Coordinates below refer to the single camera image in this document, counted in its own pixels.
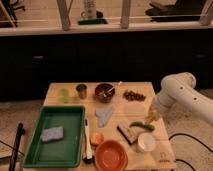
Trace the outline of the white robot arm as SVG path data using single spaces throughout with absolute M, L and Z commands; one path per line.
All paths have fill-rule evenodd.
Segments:
M 213 100 L 195 90 L 196 78 L 189 72 L 167 75 L 161 90 L 153 97 L 145 123 L 157 121 L 178 102 L 213 126 Z

